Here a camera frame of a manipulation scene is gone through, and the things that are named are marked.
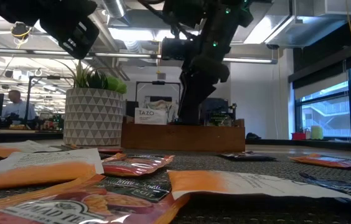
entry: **wooden box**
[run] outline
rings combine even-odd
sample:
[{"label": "wooden box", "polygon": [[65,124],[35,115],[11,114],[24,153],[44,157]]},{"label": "wooden box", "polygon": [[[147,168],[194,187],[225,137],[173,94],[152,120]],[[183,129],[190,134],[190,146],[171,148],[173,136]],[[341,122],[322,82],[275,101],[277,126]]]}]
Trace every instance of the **wooden box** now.
[{"label": "wooden box", "polygon": [[235,127],[123,123],[121,147],[183,151],[244,152],[245,122]]}]

